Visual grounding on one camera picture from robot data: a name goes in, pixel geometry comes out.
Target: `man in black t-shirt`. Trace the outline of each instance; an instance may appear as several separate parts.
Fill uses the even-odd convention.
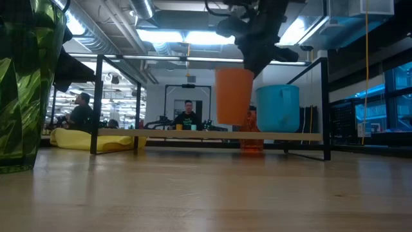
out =
[[[71,112],[69,118],[70,130],[90,131],[90,119],[93,115],[93,110],[89,106],[89,101],[90,95],[87,93],[81,93],[77,96],[75,104],[78,104],[78,106]]]
[[[201,122],[196,114],[192,111],[193,103],[190,100],[185,101],[185,111],[179,114],[173,121],[173,126],[176,124],[183,125],[183,130],[191,130],[192,125],[196,125],[197,130],[202,130]]]

